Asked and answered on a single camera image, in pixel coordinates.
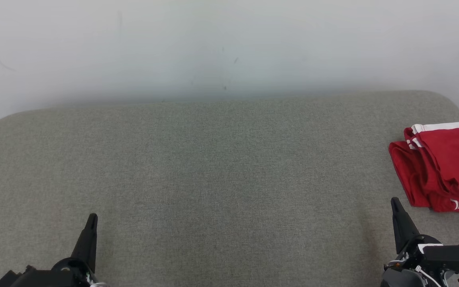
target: cable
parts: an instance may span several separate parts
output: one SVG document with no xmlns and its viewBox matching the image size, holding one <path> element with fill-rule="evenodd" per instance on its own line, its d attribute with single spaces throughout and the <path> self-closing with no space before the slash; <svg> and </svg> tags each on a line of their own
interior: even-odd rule
<svg viewBox="0 0 459 287">
<path fill-rule="evenodd" d="M 403 262 L 405 262 L 409 258 L 408 252 L 405 252 L 405 255 L 406 256 L 402 260 L 391 260 L 391 261 L 389 261 L 389 263 L 387 263 L 387 265 L 390 265 L 391 263 L 403 263 Z"/>
<path fill-rule="evenodd" d="M 109 286 L 107 283 L 99 282 L 99 283 L 91 284 L 90 287 L 111 287 L 111 286 Z"/>
<path fill-rule="evenodd" d="M 439 284 L 439 282 L 436 282 L 435 279 L 433 279 L 432 276 L 429 276 L 428 273 L 424 272 L 423 269 L 421 269 L 421 267 L 420 267 L 419 265 L 417 265 L 416 271 L 422 273 L 426 278 L 428 278 L 428 279 L 430 279 L 431 281 L 433 281 L 438 287 L 442 287 L 442 286 Z"/>
<path fill-rule="evenodd" d="M 444 276 L 443 276 L 443 279 L 444 279 L 444 284 L 445 284 L 447 287 L 449 287 L 449 284 L 447 283 L 447 278 L 446 278 L 446 275 L 447 275 L 447 271 L 446 271 L 446 272 L 444 272 Z"/>
</svg>

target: folded clothing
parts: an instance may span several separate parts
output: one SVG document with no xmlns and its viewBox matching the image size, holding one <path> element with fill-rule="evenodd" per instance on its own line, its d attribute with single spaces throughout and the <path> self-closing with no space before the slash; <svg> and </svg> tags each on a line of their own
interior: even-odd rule
<svg viewBox="0 0 459 287">
<path fill-rule="evenodd" d="M 389 153 L 412 206 L 459 212 L 459 122 L 413 125 Z"/>
</svg>

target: white cable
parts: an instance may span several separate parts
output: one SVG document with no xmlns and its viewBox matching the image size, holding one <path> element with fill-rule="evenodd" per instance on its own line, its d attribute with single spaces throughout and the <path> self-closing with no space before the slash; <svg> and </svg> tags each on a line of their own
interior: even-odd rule
<svg viewBox="0 0 459 287">
<path fill-rule="evenodd" d="M 86 273 L 86 281 L 88 282 L 88 284 L 90 284 L 90 287 L 111 287 L 109 286 L 109 284 L 104 283 L 104 282 L 99 282 L 99 283 L 93 282 L 93 280 L 91 279 L 90 273 Z"/>
<path fill-rule="evenodd" d="M 408 259 L 408 253 L 405 252 L 405 254 L 406 254 L 406 257 L 404 257 L 402 260 L 391 260 L 391 261 L 389 261 L 388 265 L 390 265 L 391 263 L 403 263 L 403 262 L 405 262 Z"/>
<path fill-rule="evenodd" d="M 424 272 L 423 269 L 421 269 L 421 267 L 420 267 L 419 265 L 417 265 L 416 271 L 422 273 L 426 278 L 428 278 L 428 279 L 430 279 L 431 281 L 433 281 L 433 283 L 435 283 L 438 287 L 442 287 L 442 286 L 439 284 L 439 282 L 436 282 L 435 279 L 433 279 L 432 276 L 429 276 L 428 273 Z"/>
<path fill-rule="evenodd" d="M 107 283 L 99 282 L 99 283 L 91 284 L 90 287 L 111 287 L 111 286 L 109 286 L 109 284 L 107 284 Z"/>
</svg>

